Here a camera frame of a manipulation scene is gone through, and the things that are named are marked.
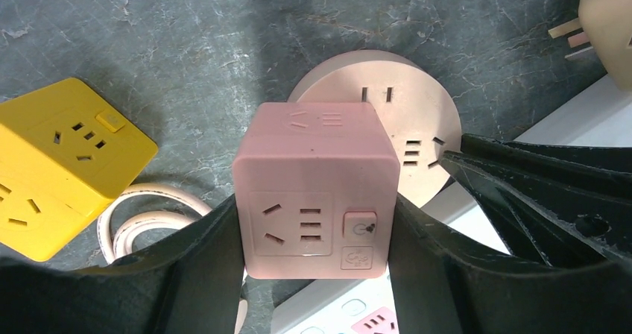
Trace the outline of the beige cube adapter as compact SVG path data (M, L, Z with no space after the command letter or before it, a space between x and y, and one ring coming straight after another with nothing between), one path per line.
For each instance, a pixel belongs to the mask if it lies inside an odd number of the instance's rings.
M552 38L573 31L576 48L589 44L620 90L631 91L631 0L580 0L578 18L549 30Z

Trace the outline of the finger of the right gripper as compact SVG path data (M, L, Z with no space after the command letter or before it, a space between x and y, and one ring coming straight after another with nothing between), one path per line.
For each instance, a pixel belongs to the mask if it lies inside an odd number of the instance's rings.
M631 149L542 145L464 134L461 152L599 195L631 198Z
M440 164L475 198L509 252L554 268L631 265L631 198L599 195L480 157Z

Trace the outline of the pink cube adapter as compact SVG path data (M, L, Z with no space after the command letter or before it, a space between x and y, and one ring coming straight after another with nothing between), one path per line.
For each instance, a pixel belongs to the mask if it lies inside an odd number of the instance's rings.
M400 164L371 104L264 103L232 173L251 277L385 273Z

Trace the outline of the yellow cube adapter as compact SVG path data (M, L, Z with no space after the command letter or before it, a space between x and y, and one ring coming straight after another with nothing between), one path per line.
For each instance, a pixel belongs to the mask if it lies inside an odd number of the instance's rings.
M77 78L1 104L1 243L50 260L157 154L157 144Z

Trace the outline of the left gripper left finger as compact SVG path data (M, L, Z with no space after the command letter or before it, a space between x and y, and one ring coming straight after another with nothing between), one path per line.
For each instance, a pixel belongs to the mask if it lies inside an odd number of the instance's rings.
M3 333L232 333L244 255L234 198L106 267L1 260Z

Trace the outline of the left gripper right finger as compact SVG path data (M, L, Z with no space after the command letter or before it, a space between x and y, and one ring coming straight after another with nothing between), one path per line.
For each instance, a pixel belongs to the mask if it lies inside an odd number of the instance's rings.
M489 248L399 196L388 256L401 333L629 333L631 273Z

